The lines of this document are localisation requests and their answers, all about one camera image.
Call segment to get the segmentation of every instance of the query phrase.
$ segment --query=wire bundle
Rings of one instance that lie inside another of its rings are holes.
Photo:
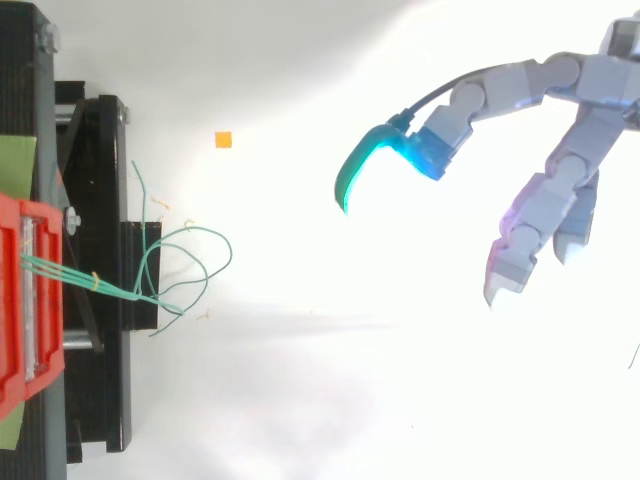
[[[123,290],[119,287],[116,287],[115,285],[112,285],[109,282],[105,282],[101,280],[100,277],[95,272],[92,275],[88,275],[86,273],[79,272],[72,268],[65,267],[64,265],[60,265],[55,262],[50,262],[48,260],[44,260],[38,257],[22,255],[21,266],[23,269],[33,272],[34,274],[40,275],[42,277],[50,278],[52,280],[57,280],[63,283],[67,283],[69,285],[75,285],[76,287],[84,288],[86,290],[91,290],[101,295],[121,298],[123,300],[128,300],[132,302],[136,302],[136,301],[149,302],[149,303],[158,305],[159,307],[161,307],[162,309],[164,309],[165,311],[171,314],[174,314],[175,318],[173,318],[173,320],[171,320],[162,329],[150,335],[151,337],[153,337],[154,335],[157,335],[165,331],[167,328],[173,325],[173,323],[176,322],[176,320],[178,320],[180,317],[183,317],[189,310],[191,310],[195,305],[197,305],[197,303],[200,301],[200,299],[204,296],[205,292],[207,291],[207,288],[209,287],[209,281],[214,276],[216,276],[217,274],[222,272],[224,269],[226,269],[231,263],[231,260],[233,259],[233,249],[231,248],[231,243],[229,242],[229,240],[221,233],[216,232],[215,230],[211,230],[204,227],[198,227],[198,226],[189,226],[189,227],[181,228],[179,230],[171,232],[170,234],[165,235],[164,237],[155,241],[153,244],[151,244],[151,246],[147,247],[147,236],[146,236],[146,227],[145,227],[147,189],[145,187],[144,181],[142,180],[142,176],[140,175],[140,172],[138,171],[138,167],[136,166],[135,162],[133,162],[133,168],[136,170],[136,173],[138,174],[138,179],[140,180],[140,185],[142,187],[141,226],[142,226],[142,250],[144,251],[142,260],[140,261],[140,266],[138,267],[138,275],[136,278],[136,283],[134,285],[133,291],[129,292],[127,290]],[[205,267],[205,265],[198,258],[196,258],[195,255],[189,252],[186,248],[181,247],[180,245],[176,245],[174,243],[166,242],[166,240],[171,237],[174,237],[184,232],[190,232],[190,231],[206,232],[224,240],[224,242],[227,244],[227,247],[229,248],[229,259],[227,260],[227,262],[221,268],[209,274],[209,272],[207,271],[207,267]],[[168,287],[162,292],[159,292],[159,293],[156,292],[153,282],[151,280],[151,275],[149,273],[148,259],[149,259],[149,255],[158,248],[174,248],[174,249],[180,250],[181,252],[186,254],[189,258],[191,258],[194,262],[198,264],[198,266],[202,269],[204,276],[198,280],[179,282],[174,285],[171,285],[170,287]],[[151,296],[145,296],[142,294],[143,277],[144,279],[146,279],[149,289],[152,292]],[[163,295],[167,294],[169,291],[173,290],[176,287],[179,287],[182,285],[198,284],[198,283],[204,283],[202,287],[202,291],[200,292],[196,300],[186,308],[180,308],[176,305],[172,305],[170,303],[167,303],[161,300],[161,297]]]

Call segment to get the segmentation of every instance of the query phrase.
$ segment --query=black cable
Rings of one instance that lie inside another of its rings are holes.
[[[447,93],[449,90],[452,90],[458,83],[462,82],[463,80],[466,80],[466,79],[468,79],[470,77],[479,75],[479,74],[484,73],[484,72],[486,72],[488,70],[491,70],[491,69],[496,68],[496,67],[501,67],[501,66],[503,66],[503,65],[495,65],[493,67],[485,67],[485,68],[481,68],[479,70],[474,70],[473,72],[465,73],[464,75],[460,75],[458,78],[455,78],[455,79],[445,83],[441,87],[435,89],[433,92],[431,92],[428,95],[424,96],[423,98],[418,100],[416,103],[414,103],[411,107],[405,108],[401,113],[398,113],[398,114],[394,115],[393,117],[391,117],[389,119],[389,121],[387,123],[392,125],[392,126],[394,126],[398,130],[401,130],[402,132],[406,133],[409,130],[409,126],[410,126],[411,121],[413,120],[415,114],[418,113],[418,111],[420,109],[426,107],[429,103],[433,102],[440,95],[443,95],[443,94]]]

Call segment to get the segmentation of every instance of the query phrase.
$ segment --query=metal rod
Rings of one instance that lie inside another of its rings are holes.
[[[93,344],[91,337],[86,330],[65,330],[64,332],[65,350],[91,350]]]
[[[56,105],[56,125],[69,125],[75,109],[75,105]]]

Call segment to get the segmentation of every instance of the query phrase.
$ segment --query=robotic hand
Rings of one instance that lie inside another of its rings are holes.
[[[453,89],[416,133],[407,136],[414,114]],[[413,107],[369,131],[336,179],[336,200],[346,212],[351,187],[367,157],[391,146],[420,173],[439,180],[473,133],[470,123],[540,105],[543,97],[578,104],[575,123],[500,222],[501,238],[487,262],[484,296],[489,306],[500,289],[520,293],[536,254],[553,236],[563,263],[589,241],[598,169],[621,133],[640,129],[640,12],[614,21],[598,55],[558,53],[464,75]]]

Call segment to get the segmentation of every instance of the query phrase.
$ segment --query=red plastic part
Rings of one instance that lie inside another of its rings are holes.
[[[62,263],[62,213],[0,195],[0,419],[50,385],[64,370],[62,284],[37,277],[35,378],[26,382],[20,270],[21,217],[36,220],[36,255]]]
[[[20,204],[0,195],[0,419],[27,395],[19,241]]]

